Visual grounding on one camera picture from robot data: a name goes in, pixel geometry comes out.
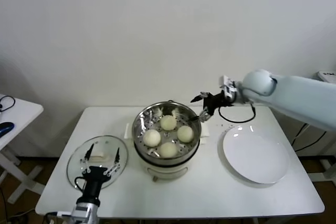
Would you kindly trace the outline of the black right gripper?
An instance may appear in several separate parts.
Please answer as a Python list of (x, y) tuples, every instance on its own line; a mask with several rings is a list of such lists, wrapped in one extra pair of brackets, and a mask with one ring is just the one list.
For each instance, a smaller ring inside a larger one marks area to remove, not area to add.
[(191, 100), (191, 103), (201, 100), (203, 100), (204, 109), (199, 115), (188, 119), (188, 122), (206, 122), (212, 117), (209, 114), (209, 110), (215, 110), (220, 107), (233, 106), (233, 103), (236, 101), (236, 93), (233, 93), (233, 96), (230, 98), (229, 96), (226, 96), (223, 91), (216, 95), (213, 95), (209, 92), (201, 92)]

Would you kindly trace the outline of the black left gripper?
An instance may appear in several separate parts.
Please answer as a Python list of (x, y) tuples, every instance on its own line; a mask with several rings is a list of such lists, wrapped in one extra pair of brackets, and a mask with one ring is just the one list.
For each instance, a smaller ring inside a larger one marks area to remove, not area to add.
[(117, 149), (113, 165), (109, 168), (89, 166), (88, 161), (90, 159), (94, 143), (86, 151), (84, 159), (81, 160), (82, 174), (85, 180), (85, 186), (82, 192), (82, 201), (97, 201), (99, 200), (99, 194), (102, 185), (111, 180), (111, 175), (120, 168), (120, 148)]

